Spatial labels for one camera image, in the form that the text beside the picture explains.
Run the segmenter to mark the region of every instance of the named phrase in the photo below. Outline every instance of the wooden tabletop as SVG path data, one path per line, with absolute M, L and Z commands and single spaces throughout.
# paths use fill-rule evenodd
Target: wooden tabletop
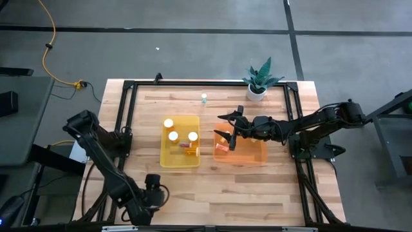
M 115 127 L 123 81 L 109 79 L 106 84 L 98 118 L 100 125 L 108 131 L 113 131 Z M 319 108 L 315 84 L 312 81 L 297 83 L 303 113 L 310 114 Z M 207 94 L 206 104 L 201 103 L 202 93 Z M 131 91 L 126 100 L 124 121 L 130 95 Z M 268 141 L 268 161 L 260 166 L 226 164 L 213 160 L 214 125 L 224 122 L 216 116 L 231 113 L 238 105 L 244 105 L 244 115 L 250 120 L 256 115 L 287 120 L 282 88 L 270 88 L 261 102 L 251 102 L 246 98 L 245 87 L 138 87 L 132 124 L 133 144 L 124 171 L 141 188 L 145 186 L 146 174 L 161 174 L 161 183 L 170 189 L 170 200 L 154 214 L 152 225 L 304 225 L 295 163 L 289 156 L 287 145 Z M 167 169 L 160 166 L 160 137 L 164 115 L 200 117 L 201 162 L 198 168 Z M 89 163 L 82 186 L 90 166 Z M 337 218 L 344 221 L 332 166 L 324 160 L 314 160 L 314 170 L 320 196 Z M 74 220 L 81 217 L 82 186 Z M 102 186 L 103 177 L 98 169 L 94 169 L 85 193 L 86 210 L 94 203 Z M 309 203 L 311 216 L 315 220 L 310 197 Z M 117 210 L 117 224 L 129 224 L 120 219 L 123 210 Z

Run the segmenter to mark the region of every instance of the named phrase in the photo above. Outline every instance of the plastic bin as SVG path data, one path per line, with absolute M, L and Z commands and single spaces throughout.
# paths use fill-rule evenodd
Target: plastic bin
M 216 130 L 229 131 L 233 133 L 233 127 L 230 124 L 217 124 Z M 216 144 L 228 147 L 225 140 L 221 141 L 222 136 L 214 133 L 213 142 L 213 159 L 218 162 L 228 162 L 233 164 L 263 164 L 268 158 L 268 149 L 262 140 L 244 139 L 240 136 L 236 138 L 236 148 L 234 151 L 222 151 L 216 149 Z
M 174 131 L 178 133 L 178 143 L 173 144 L 169 140 L 169 132 L 163 125 L 163 121 L 172 119 Z M 197 116 L 165 116 L 162 123 L 162 145 L 160 149 L 160 165 L 164 168 L 192 168 L 200 165 L 200 120 Z M 190 143 L 189 133 L 198 134 L 197 155 L 186 155 L 185 148 L 179 143 Z

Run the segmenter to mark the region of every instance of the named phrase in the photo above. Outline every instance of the bottle cap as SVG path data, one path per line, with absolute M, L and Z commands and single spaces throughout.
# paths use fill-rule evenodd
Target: bottle cap
M 196 132 L 190 132 L 189 133 L 189 140 L 190 141 L 196 141 L 198 140 L 198 134 Z
M 164 125 L 166 128 L 170 128 L 170 127 L 173 126 L 173 120 L 172 120 L 172 119 L 166 119 L 166 120 L 163 122 L 163 125 Z
M 170 139 L 171 141 L 175 141 L 176 139 L 178 139 L 178 133 L 175 132 L 175 131 L 170 132 L 170 134 L 169 134 L 169 139 Z

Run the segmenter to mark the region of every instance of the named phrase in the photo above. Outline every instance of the yellow cable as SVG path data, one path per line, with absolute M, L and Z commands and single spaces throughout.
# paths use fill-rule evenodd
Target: yellow cable
M 49 13 L 49 11 L 47 10 L 47 8 L 45 7 L 45 5 L 41 2 L 41 0 L 38 0 L 38 2 L 40 3 L 40 5 L 43 7 L 44 11 L 46 11 L 47 15 L 49 16 L 49 19 L 51 21 L 51 24 L 53 25 L 53 37 L 51 38 L 51 41 L 48 43 L 50 46 L 53 45 L 54 39 L 56 38 L 56 25 L 54 24 L 54 20 L 52 15 Z M 42 59 L 42 64 L 43 64 L 43 68 L 44 71 L 46 71 L 46 73 L 50 76 L 53 77 L 56 81 L 63 83 L 63 84 L 67 84 L 67 85 L 72 85 L 75 88 L 81 89 L 82 86 L 80 84 L 81 80 L 79 82 L 66 82 L 66 81 L 62 81 L 59 78 L 57 78 L 56 76 L 54 76 L 49 69 L 47 69 L 46 67 L 46 56 L 49 52 L 49 48 L 46 48 L 46 51 L 44 51 L 44 55 L 43 55 L 43 59 Z
M 59 142 L 55 142 L 55 143 L 53 143 L 53 144 L 50 144 L 50 146 L 56 146 L 56 145 L 59 145 L 59 144 L 73 143 L 73 142 L 75 142 L 75 141 L 73 141 L 73 140 L 62 140 L 62 141 L 59 141 Z

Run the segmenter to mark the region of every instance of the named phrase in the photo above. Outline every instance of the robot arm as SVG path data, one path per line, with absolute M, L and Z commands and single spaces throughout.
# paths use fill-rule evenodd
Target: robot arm
M 86 150 L 102 173 L 108 195 L 118 208 L 126 207 L 130 221 L 135 226 L 148 226 L 155 211 L 164 204 L 160 189 L 160 176 L 146 175 L 146 189 L 140 189 L 135 181 L 120 171 L 111 157 L 126 149 L 130 150 L 132 134 L 107 132 L 99 126 L 96 115 L 90 111 L 75 115 L 63 127 Z
M 296 132 L 300 132 L 301 147 L 306 149 L 317 144 L 319 139 L 341 128 L 362 127 L 365 121 L 361 107 L 351 100 L 326 105 L 313 114 L 292 121 L 278 121 L 267 116 L 257 116 L 249 122 L 243 116 L 243 106 L 238 106 L 237 111 L 228 115 L 220 115 L 218 118 L 228 120 L 234 127 L 232 135 L 214 130 L 227 140 L 231 151 L 234 151 L 236 147 L 237 136 L 263 141 L 274 140 L 284 144 L 289 136 Z

